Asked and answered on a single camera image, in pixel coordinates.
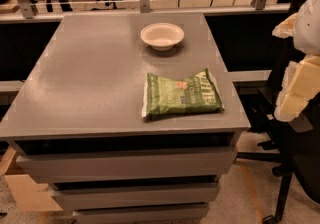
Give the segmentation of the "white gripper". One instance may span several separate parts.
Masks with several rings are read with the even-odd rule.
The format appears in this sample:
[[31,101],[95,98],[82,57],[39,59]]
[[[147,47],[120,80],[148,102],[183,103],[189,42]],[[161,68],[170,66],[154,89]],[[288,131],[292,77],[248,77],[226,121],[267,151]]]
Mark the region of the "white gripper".
[[273,29],[272,35],[282,39],[293,36],[295,48],[310,54],[300,62],[289,62],[276,100],[275,118],[290,122],[320,92],[320,57],[313,56],[320,55],[320,0],[306,0],[297,14]]

